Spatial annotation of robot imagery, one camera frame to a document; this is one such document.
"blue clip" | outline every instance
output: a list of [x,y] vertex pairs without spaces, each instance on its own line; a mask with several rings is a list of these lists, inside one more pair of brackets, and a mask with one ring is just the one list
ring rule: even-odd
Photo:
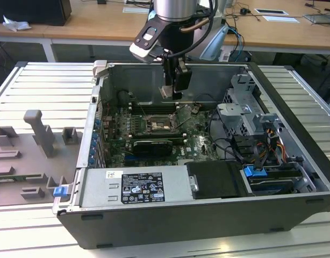
[[54,197],[67,197],[68,187],[55,187],[53,196]]
[[262,170],[255,170],[253,166],[247,166],[243,169],[246,177],[250,176],[267,176],[266,170],[263,168]]

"black box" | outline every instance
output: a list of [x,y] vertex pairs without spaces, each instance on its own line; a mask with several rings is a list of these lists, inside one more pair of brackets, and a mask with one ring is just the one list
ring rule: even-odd
[[72,12],[69,0],[0,0],[0,23],[7,19],[63,26]]

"motherboard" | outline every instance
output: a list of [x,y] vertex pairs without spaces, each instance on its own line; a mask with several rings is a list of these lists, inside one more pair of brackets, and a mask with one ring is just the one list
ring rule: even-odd
[[106,166],[171,166],[219,160],[208,134],[210,115],[211,111],[201,110],[199,104],[161,110],[112,106],[103,116]]

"power supply label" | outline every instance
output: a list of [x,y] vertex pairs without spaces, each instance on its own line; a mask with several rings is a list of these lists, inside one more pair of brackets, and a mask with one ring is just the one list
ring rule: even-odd
[[165,202],[161,173],[123,174],[121,190],[123,204]]

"paper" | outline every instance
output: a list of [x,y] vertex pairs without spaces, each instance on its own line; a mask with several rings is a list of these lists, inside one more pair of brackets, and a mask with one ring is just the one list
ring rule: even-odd
[[14,32],[17,32],[17,30],[28,30],[30,27],[29,23],[26,21],[14,21],[9,20],[4,16],[4,22],[3,25],[8,28],[9,30],[12,30]]
[[268,22],[283,22],[283,23],[300,23],[297,19],[295,18],[290,18],[290,17],[279,17],[279,16],[263,16],[265,20]]

